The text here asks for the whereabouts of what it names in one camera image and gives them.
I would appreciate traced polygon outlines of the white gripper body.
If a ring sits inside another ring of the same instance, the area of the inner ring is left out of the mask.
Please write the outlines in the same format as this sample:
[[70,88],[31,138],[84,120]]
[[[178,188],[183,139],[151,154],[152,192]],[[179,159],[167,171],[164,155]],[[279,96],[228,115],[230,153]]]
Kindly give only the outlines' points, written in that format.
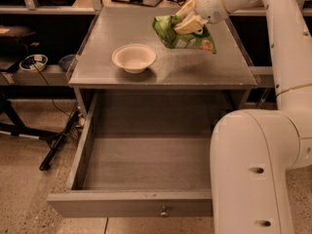
[[210,24],[219,23],[231,14],[230,0],[196,0],[196,13]]

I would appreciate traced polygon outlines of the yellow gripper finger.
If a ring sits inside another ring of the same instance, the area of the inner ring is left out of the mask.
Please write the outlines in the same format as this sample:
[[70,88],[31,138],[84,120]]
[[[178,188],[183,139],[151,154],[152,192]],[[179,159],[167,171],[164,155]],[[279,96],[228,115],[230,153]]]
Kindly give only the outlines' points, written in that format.
[[200,31],[208,21],[200,16],[185,18],[174,27],[177,34],[189,34]]
[[175,14],[185,18],[189,13],[196,8],[196,0],[188,0]]

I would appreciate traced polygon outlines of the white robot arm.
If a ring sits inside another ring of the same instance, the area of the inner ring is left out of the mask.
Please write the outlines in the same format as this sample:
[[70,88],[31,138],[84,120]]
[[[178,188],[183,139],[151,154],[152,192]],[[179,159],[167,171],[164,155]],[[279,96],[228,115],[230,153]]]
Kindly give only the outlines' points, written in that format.
[[277,99],[274,110],[221,118],[210,147],[215,234],[294,234],[286,172],[307,167],[312,147],[312,36],[296,0],[195,0],[218,23],[263,5]]

